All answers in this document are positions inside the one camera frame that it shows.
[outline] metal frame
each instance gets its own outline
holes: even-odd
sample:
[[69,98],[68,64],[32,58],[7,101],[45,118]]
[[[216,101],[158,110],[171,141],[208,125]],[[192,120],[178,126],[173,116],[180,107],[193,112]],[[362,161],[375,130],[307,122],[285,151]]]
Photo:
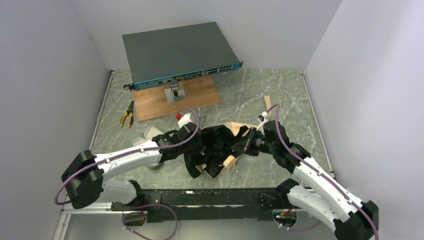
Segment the metal frame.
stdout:
[[326,144],[324,143],[323,135],[321,134],[320,125],[318,124],[317,115],[315,115],[315,110],[314,110],[314,106],[312,105],[311,96],[309,95],[308,87],[306,86],[305,73],[306,73],[305,70],[301,70],[300,77],[302,78],[303,86],[305,87],[305,90],[306,90],[306,95],[307,95],[307,99],[309,100],[310,108],[312,110],[313,119],[315,119],[315,124],[316,124],[316,127],[318,128],[318,134],[319,134],[319,138],[321,139],[322,147],[324,148],[325,158],[327,159],[328,167],[330,170],[330,176],[332,178],[335,178],[333,167],[331,166],[331,162],[329,159],[329,154],[327,153]]
[[[311,102],[311,98],[308,92],[308,88],[305,83],[304,74],[305,71],[300,71],[300,75],[303,81],[303,85],[306,90],[306,94],[309,99],[309,104],[312,109],[312,113],[315,119],[316,126],[318,128],[319,137],[321,139],[325,157],[327,159],[328,166],[330,168],[330,176],[335,178],[333,168],[331,166],[328,153],[324,144],[324,140],[321,134],[320,127],[317,122],[317,117],[314,111],[314,107]],[[109,93],[109,89],[113,80],[114,71],[110,72],[109,82],[106,87],[106,91],[103,96],[103,102],[101,104],[100,111],[97,115],[97,120],[94,128],[94,133],[91,138],[89,149],[93,147],[96,133],[99,127],[100,119],[103,114],[104,105],[106,98]],[[252,198],[253,193],[266,193],[269,195],[275,194],[275,188],[220,188],[220,189],[144,189],[143,192],[160,192],[161,203],[170,206],[176,211],[179,220],[197,220],[207,219],[239,219],[239,218],[257,218],[258,220],[272,220],[272,215],[264,209],[269,209],[269,206],[265,203],[259,203]],[[307,189],[311,194],[317,195],[313,189]],[[124,209],[122,211],[112,211],[112,202],[101,202],[94,203],[88,207],[82,209],[73,209],[68,204],[62,207],[60,213],[60,219],[57,224],[56,232],[53,240],[64,240],[66,232],[68,230],[69,221],[72,214],[126,214],[133,212],[131,210]],[[290,206],[278,206],[276,207],[279,211],[284,212]],[[159,223],[167,220],[173,220],[173,216],[170,215],[167,210],[150,210],[149,217],[147,218],[148,223]]]

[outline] cable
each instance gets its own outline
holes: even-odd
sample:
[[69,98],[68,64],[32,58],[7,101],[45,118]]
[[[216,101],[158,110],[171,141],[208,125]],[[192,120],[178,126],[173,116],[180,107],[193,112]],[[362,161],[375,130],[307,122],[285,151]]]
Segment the cable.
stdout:
[[295,208],[295,206],[294,205],[291,205],[291,207],[288,209],[288,211],[284,211],[284,212],[282,212],[282,213],[280,213],[280,215],[287,215],[287,214],[289,214],[293,209]]
[[252,198],[253,198],[254,200],[259,200],[259,198],[256,198],[256,197],[255,197],[255,196],[256,196],[256,195],[258,195],[258,194],[262,194],[263,196],[267,196],[268,198],[270,198],[270,199],[272,199],[272,200],[276,200],[276,198],[275,198],[275,197],[272,197],[271,195],[266,194],[266,193],[263,193],[263,192],[253,193],[253,194],[252,194]]
[[[266,112],[269,113],[273,108],[277,107],[276,109],[276,114],[275,114],[275,127],[277,129],[277,134],[278,134],[278,138],[281,141],[282,145],[285,147],[285,149],[296,159],[298,159],[300,162],[302,162],[303,164],[305,164],[306,166],[308,166],[309,168],[311,168],[312,170],[314,170],[317,174],[320,172],[318,169],[316,169],[314,166],[312,166],[311,164],[309,164],[307,161],[305,161],[304,159],[302,159],[301,157],[299,157],[296,153],[294,153],[289,146],[287,146],[287,144],[284,142],[283,137],[281,135],[280,132],[280,126],[279,126],[279,122],[278,122],[278,116],[279,116],[279,111],[280,111],[280,105],[279,104],[274,104],[273,106],[271,106],[271,108],[269,108]],[[346,200],[350,200],[349,196],[345,193],[345,191],[343,191],[336,183],[334,183],[334,181],[327,177],[324,174],[320,174],[321,177],[323,177],[325,180],[327,180],[331,185],[333,185],[335,187],[335,189],[337,189],[341,195],[343,195],[343,197]],[[372,231],[374,233],[374,238],[375,240],[379,240],[379,233],[377,231],[377,227],[374,224],[373,220],[365,213],[364,210],[362,210],[355,202],[352,202],[352,205],[365,217],[365,219],[368,221],[368,223],[371,225]]]
[[[160,204],[160,203],[153,203],[153,204],[147,204],[147,205],[143,205],[143,206],[136,206],[136,207],[130,207],[131,209],[140,209],[140,210],[142,210],[142,209],[144,209],[144,208],[148,208],[148,207],[157,207],[157,206],[159,206],[159,207],[161,207],[161,208],[166,208],[166,209],[168,209],[171,213],[172,213],[172,215],[173,215],[173,217],[175,218],[175,228],[173,229],[173,232],[171,233],[171,235],[169,235],[169,237],[167,237],[167,238],[165,238],[164,240],[169,240],[169,239],[171,239],[174,235],[175,235],[175,233],[177,232],[177,229],[178,229],[178,219],[177,219],[177,214],[175,213],[175,211],[174,210],[172,210],[172,208],[170,208],[169,206],[167,206],[167,205],[163,205],[163,204]],[[128,217],[128,216],[130,216],[130,215],[142,215],[142,216],[145,216],[145,214],[144,213],[142,213],[142,212],[136,212],[136,211],[133,211],[133,212],[130,212],[130,213],[127,213],[127,214],[125,214],[123,217],[122,217],[122,225],[123,225],[123,228],[124,229],[126,229],[126,230],[128,230],[128,231],[130,231],[131,233],[133,233],[133,234],[135,234],[135,235],[137,235],[137,236],[139,236],[139,237],[141,237],[141,238],[143,238],[143,239],[146,239],[146,240],[153,240],[153,239],[151,239],[151,238],[148,238],[148,237],[146,237],[146,236],[144,236],[144,235],[142,235],[141,233],[139,233],[138,231],[134,231],[133,229],[131,229],[131,228],[129,228],[128,226],[126,226],[125,225],[125,218],[126,217]]]
[[295,215],[293,215],[294,218],[289,218],[289,216],[280,216],[277,215],[274,217],[274,220],[279,223],[282,224],[282,226],[287,227],[287,228],[291,228],[296,224],[297,219]]
[[321,224],[321,221],[318,221],[317,223],[315,223],[314,225],[309,226],[309,227],[291,229],[290,227],[283,226],[281,223],[279,223],[275,219],[274,219],[274,222],[278,225],[279,228],[283,228],[283,229],[285,229],[287,231],[291,231],[291,232],[305,232],[305,231],[309,231],[309,230],[312,230],[312,229],[318,227],[318,225]]
[[[199,117],[197,116],[197,114],[196,114],[196,112],[193,110],[193,109],[191,109],[190,107],[182,107],[182,108],[180,108],[179,110],[178,110],[178,112],[176,113],[176,114],[179,114],[182,110],[189,110],[190,112],[192,112],[193,114],[194,114],[194,116],[196,117],[196,120],[197,120],[197,127],[196,127],[196,129],[194,130],[194,132],[193,132],[193,134],[192,135],[190,135],[186,140],[184,140],[184,141],[182,141],[182,142],[179,142],[179,143],[176,143],[176,144],[173,144],[173,145],[165,145],[165,146],[155,146],[155,147],[146,147],[146,148],[139,148],[139,149],[133,149],[133,150],[130,150],[130,151],[126,151],[126,152],[123,152],[123,153],[121,153],[121,154],[118,154],[118,155],[115,155],[115,156],[112,156],[112,157],[110,157],[109,158],[109,160],[110,161],[113,161],[113,160],[115,160],[115,159],[118,159],[118,158],[120,158],[120,157],[123,157],[123,156],[126,156],[126,155],[129,155],[129,154],[134,154],[134,153],[142,153],[142,152],[145,152],[145,151],[152,151],[152,150],[160,150],[160,149],[171,149],[171,148],[175,148],[175,147],[179,147],[179,146],[181,146],[181,145],[183,145],[183,144],[186,144],[188,141],[190,141],[192,138],[194,138],[195,137],[195,135],[198,133],[198,131],[199,131],[199,126],[200,126],[200,119],[199,119]],[[90,169],[90,168],[93,168],[93,167],[96,167],[96,166],[98,166],[98,165],[100,165],[100,164],[104,164],[104,163],[106,163],[106,161],[107,161],[107,159],[105,158],[105,159],[103,159],[103,160],[100,160],[100,161],[97,161],[97,162],[94,162],[94,163],[92,163],[92,164],[89,164],[89,165],[87,165],[87,166],[85,166],[85,167],[83,167],[83,168],[81,168],[80,170],[78,170],[78,171],[76,171],[74,174],[72,174],[71,176],[69,176],[63,183],[62,183],[62,185],[59,187],[59,190],[56,192],[56,194],[54,195],[54,204],[56,204],[56,205],[65,205],[65,204],[68,204],[68,203],[70,203],[71,201],[70,200],[68,200],[68,201],[62,201],[62,202],[60,202],[59,201],[59,195],[61,194],[61,192],[62,192],[62,190],[66,187],[66,185],[68,185],[68,183],[72,180],[72,179],[74,179],[76,176],[78,176],[80,173],[82,173],[82,172],[84,172],[84,171],[86,171],[86,170],[88,170],[88,169]]]

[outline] white wall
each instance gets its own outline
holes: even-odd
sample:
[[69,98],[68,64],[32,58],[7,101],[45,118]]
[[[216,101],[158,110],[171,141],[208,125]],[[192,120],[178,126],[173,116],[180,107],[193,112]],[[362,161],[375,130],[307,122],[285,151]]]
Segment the white wall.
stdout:
[[424,2],[343,1],[306,69],[337,179],[380,239],[424,239]]
[[217,22],[244,68],[302,69],[341,0],[72,0],[109,69],[128,69],[123,34]]
[[108,81],[70,0],[0,4],[0,239],[52,239],[61,174],[93,134]]

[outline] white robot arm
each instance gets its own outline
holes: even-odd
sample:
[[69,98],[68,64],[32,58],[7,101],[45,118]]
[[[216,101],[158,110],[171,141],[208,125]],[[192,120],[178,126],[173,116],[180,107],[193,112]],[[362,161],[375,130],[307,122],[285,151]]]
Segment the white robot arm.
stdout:
[[[200,130],[190,119],[189,114],[184,115],[178,121],[179,130],[160,134],[142,145],[95,156],[89,150],[81,152],[62,175],[72,206],[79,209],[94,202],[142,205],[137,182],[119,182],[112,178],[141,166],[175,159],[184,153],[203,151]],[[266,121],[261,124],[261,131],[251,128],[231,149],[250,156],[271,154],[278,165],[314,189],[318,195],[288,179],[275,191],[280,203],[306,210],[334,231],[337,239],[368,240],[375,235],[378,207],[372,201],[364,203],[332,179],[309,152],[289,141],[278,121]]]

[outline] marble surface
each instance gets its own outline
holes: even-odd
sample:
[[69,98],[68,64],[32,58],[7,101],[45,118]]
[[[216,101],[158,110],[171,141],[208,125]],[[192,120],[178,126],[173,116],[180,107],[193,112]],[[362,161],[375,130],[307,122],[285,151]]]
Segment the marble surface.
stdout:
[[[240,69],[213,76],[212,79],[221,103],[200,109],[200,114],[206,117],[205,127],[228,121],[257,125],[258,115],[266,110],[264,96],[270,96],[271,104],[281,104],[279,119],[290,141],[302,145],[325,171],[330,171],[308,95],[298,70]],[[126,125],[120,127],[121,117],[133,100],[133,93],[123,89],[123,85],[131,81],[129,70],[112,72],[112,82],[92,147],[93,154],[131,147],[131,140],[143,136],[148,126],[155,126],[163,132],[178,128],[173,115],[140,123],[135,120],[131,128]],[[224,168],[215,179],[207,174],[191,178],[183,156],[166,161],[160,169],[152,170],[143,166],[118,175],[114,179],[136,180],[144,189],[209,189],[272,188],[287,178],[298,180],[278,166],[271,155],[262,153],[257,157],[241,156],[232,174]]]

